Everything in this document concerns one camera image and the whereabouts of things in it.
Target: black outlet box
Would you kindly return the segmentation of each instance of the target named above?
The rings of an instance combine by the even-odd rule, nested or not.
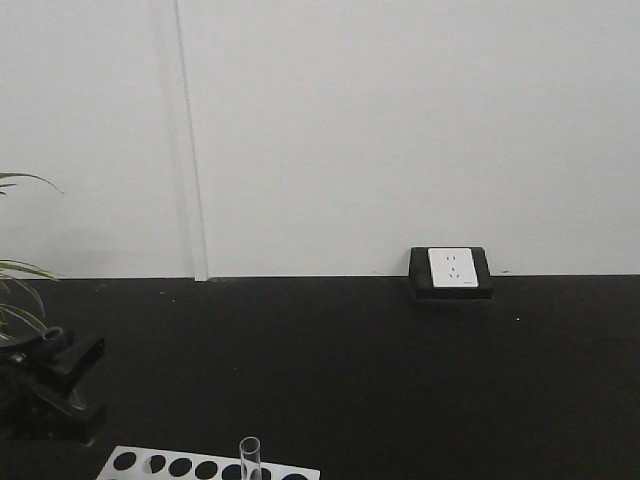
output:
[[[429,262],[429,248],[413,247],[409,260],[409,283],[416,301],[435,299],[475,299],[491,298],[493,296],[493,282],[489,273],[487,257],[482,247],[451,247],[469,248],[473,264],[478,277],[477,287],[436,287],[434,286]]]

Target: black countertop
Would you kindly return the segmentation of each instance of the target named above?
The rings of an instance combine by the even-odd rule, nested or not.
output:
[[[640,277],[498,277],[414,304],[403,278],[34,282],[103,333],[95,444],[0,445],[0,478],[91,480],[115,445],[334,479],[640,478]]]

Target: power outlet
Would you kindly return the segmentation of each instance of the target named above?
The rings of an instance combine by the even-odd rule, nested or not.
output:
[[[470,248],[430,248],[428,255],[435,288],[478,287]]]
[[[412,247],[411,296],[417,302],[491,298],[493,282],[482,247]]]

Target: white wall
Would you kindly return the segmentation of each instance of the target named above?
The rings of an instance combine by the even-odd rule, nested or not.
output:
[[[0,198],[2,258],[63,277],[194,274],[173,8],[0,3],[0,171],[64,191],[22,181]]]
[[[640,273],[640,2],[179,5],[212,275]]]

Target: socket hole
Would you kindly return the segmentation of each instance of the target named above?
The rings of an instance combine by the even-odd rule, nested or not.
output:
[[[145,473],[158,473],[167,464],[167,459],[162,455],[153,455],[144,462],[142,469]]]
[[[113,461],[113,468],[119,471],[128,470],[136,463],[136,454],[133,452],[121,453]]]
[[[229,465],[222,471],[222,480],[240,480],[240,465]]]
[[[206,461],[202,462],[196,468],[196,478],[198,480],[208,480],[216,476],[218,472],[218,465],[215,462]]]
[[[188,458],[177,458],[169,465],[169,473],[172,477],[183,477],[191,470],[191,460]]]

